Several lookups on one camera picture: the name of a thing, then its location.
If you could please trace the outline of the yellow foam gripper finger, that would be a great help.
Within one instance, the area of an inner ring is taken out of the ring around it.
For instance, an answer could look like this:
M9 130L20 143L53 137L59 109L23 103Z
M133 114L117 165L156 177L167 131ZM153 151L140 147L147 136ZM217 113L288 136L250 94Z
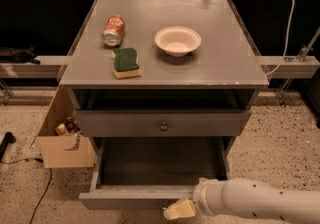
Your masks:
M187 198L179 199L163 211L164 217L168 220L179 218L191 218L196 215L196 208L193 202Z

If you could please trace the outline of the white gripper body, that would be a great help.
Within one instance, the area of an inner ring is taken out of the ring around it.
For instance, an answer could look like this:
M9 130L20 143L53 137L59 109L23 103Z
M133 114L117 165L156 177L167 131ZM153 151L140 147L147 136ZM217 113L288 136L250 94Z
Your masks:
M222 201L223 187L223 181L200 178L192 196L196 208L204 215L222 214L224 210Z

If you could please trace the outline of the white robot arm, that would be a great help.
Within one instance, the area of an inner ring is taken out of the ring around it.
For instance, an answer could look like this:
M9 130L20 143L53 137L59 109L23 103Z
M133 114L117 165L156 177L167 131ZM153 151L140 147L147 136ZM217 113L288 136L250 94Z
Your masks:
M189 218L197 213L320 224L320 192L276 189L244 178L225 181L202 178L191 199L179 199L164 210L168 220Z

